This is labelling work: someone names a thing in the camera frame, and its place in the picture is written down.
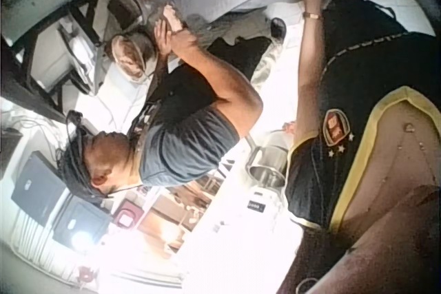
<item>kitchen appliance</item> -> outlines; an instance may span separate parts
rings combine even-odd
[[[8,168],[9,161],[19,144],[23,135],[16,129],[7,127],[1,129],[0,137],[0,180],[3,179],[3,175]]]
[[[257,146],[251,136],[247,136],[246,140],[252,149],[246,165],[248,174],[262,187],[283,187],[288,157],[287,134],[271,132],[263,146]]]
[[[53,239],[85,253],[106,234],[112,216],[93,204],[71,196],[54,227]]]
[[[133,229],[144,216],[144,210],[124,199],[115,211],[113,223],[122,229]]]
[[[65,189],[66,185],[57,176],[56,169],[43,154],[34,151],[15,182],[11,198],[44,227]]]
[[[249,191],[242,217],[252,231],[272,231],[282,210],[280,194],[275,189],[255,186]]]

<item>headscarf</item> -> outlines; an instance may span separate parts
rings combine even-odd
[[[74,110],[68,112],[66,125],[72,123],[75,130],[71,134],[68,132],[69,143],[65,151],[59,151],[57,167],[72,194],[91,203],[100,203],[107,196],[92,186],[88,168],[84,163],[84,146],[92,135],[81,123],[82,118],[82,113]]]

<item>light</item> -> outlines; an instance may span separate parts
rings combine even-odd
[[[161,238],[165,241],[166,244],[175,241],[181,230],[179,227],[170,222],[163,222],[161,224]]]
[[[72,246],[79,253],[85,253],[94,246],[94,242],[89,233],[79,231],[72,236]]]

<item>gray t-shirt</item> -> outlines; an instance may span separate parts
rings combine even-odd
[[[183,185],[198,179],[216,169],[239,141],[233,125],[210,105],[215,100],[211,87],[199,93],[208,82],[184,69],[186,84],[162,101],[146,136],[139,173],[147,186]]]

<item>electrical cable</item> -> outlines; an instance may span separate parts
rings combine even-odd
[[[54,162],[57,161],[57,147],[59,149],[61,148],[61,141],[59,140],[59,137],[57,137],[57,135],[54,132],[52,132],[51,130],[49,131],[54,136],[55,141],[57,142],[58,146],[54,146],[50,142],[48,135],[46,134],[46,131],[44,130],[44,128],[47,129],[48,127],[46,127],[45,125],[42,125],[41,123],[38,123],[35,118],[22,118],[20,120],[16,120],[15,122],[13,122],[11,124],[11,127],[14,127],[17,124],[20,124],[20,126],[24,129],[32,129],[34,127],[39,127],[41,132],[43,133],[43,137],[49,147],[50,157],[51,157],[52,161],[54,161]]]
[[[116,122],[115,122],[115,118],[113,117],[112,110],[110,110],[109,106],[107,106],[107,105],[104,103],[104,101],[102,101],[101,98],[100,98],[98,95],[96,95],[95,97],[96,97],[96,98],[98,99],[98,101],[104,106],[104,108],[106,108],[106,110],[109,112],[109,114],[110,114],[110,118],[111,118],[111,121],[109,122],[109,124],[110,124],[110,123],[113,123],[113,126],[115,127],[115,130],[117,130],[118,127],[116,126]]]
[[[125,117],[124,117],[124,119],[123,119],[123,122],[121,123],[121,126],[120,126],[120,128],[119,128],[119,131],[120,131],[120,132],[123,130],[123,125],[124,125],[125,121],[127,120],[127,117],[129,116],[130,111],[133,109],[133,107],[137,106],[137,101],[139,101],[139,100],[138,100],[138,95],[139,95],[139,92],[141,91],[141,88],[142,88],[142,86],[138,88],[138,91],[136,91],[136,96],[135,96],[135,98],[134,98],[134,100],[133,100],[133,103],[132,103],[132,105],[129,107],[129,109],[127,110],[127,113],[125,114]]]

